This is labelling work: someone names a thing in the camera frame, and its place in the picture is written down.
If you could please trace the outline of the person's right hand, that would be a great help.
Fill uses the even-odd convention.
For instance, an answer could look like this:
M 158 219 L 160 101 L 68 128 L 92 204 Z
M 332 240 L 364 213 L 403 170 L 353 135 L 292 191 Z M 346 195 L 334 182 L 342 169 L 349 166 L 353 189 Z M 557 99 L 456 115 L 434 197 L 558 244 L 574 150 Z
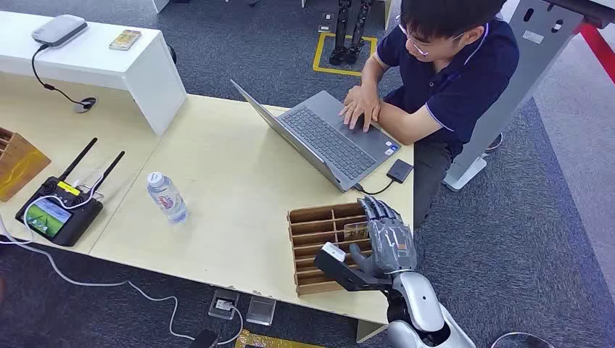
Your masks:
M 350 129 L 357 124 L 367 133 L 371 123 L 377 121 L 381 111 L 381 101 L 376 86 L 353 86 L 344 99 L 344 108 L 339 113 L 343 123 Z

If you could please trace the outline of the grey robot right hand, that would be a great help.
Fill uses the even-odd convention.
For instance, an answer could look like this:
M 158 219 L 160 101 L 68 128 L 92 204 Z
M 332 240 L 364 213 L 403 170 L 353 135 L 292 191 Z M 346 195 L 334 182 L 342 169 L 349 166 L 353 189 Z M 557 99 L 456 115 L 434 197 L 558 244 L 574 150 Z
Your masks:
M 364 257 L 357 244 L 350 245 L 350 255 L 360 270 L 374 278 L 414 271 L 417 254 L 413 232 L 400 214 L 373 196 L 357 199 L 367 217 L 366 231 L 371 255 Z

